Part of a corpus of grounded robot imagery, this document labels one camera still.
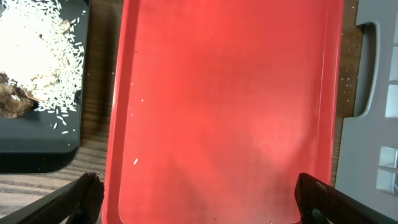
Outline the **rice and food scraps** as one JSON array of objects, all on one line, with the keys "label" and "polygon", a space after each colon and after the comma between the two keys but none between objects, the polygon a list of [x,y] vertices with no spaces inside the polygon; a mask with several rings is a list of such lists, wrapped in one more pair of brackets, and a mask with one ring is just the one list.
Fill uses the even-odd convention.
[{"label": "rice and food scraps", "polygon": [[33,116],[53,133],[77,132],[87,14],[85,1],[1,1],[1,127]]}]

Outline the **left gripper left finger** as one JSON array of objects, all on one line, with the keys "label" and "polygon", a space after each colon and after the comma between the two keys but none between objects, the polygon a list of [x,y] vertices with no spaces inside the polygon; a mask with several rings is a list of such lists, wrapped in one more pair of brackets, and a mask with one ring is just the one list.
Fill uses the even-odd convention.
[{"label": "left gripper left finger", "polygon": [[95,224],[104,199],[104,183],[95,173],[79,179],[1,218],[1,224]]}]

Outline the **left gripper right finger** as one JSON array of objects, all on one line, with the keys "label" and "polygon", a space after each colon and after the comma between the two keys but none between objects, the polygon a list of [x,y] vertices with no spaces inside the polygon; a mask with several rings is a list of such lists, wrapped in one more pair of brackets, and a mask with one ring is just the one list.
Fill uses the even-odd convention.
[{"label": "left gripper right finger", "polygon": [[294,195],[300,223],[397,224],[307,173],[299,174]]}]

